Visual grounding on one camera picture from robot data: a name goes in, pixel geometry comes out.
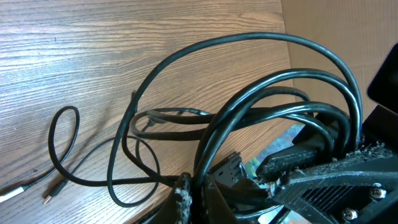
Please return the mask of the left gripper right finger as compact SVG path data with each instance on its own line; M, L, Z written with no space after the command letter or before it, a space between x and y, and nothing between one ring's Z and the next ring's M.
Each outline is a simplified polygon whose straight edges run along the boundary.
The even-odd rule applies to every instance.
M384 144L306 169L277 152L256 175L271 201L311 223L392 223L397 215L397 152Z

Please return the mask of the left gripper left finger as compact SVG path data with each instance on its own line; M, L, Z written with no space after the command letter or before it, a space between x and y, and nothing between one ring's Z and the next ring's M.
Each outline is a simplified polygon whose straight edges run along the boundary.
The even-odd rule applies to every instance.
M153 210L141 216L134 224L187 224L190 223L191 175L181 173L169 196Z

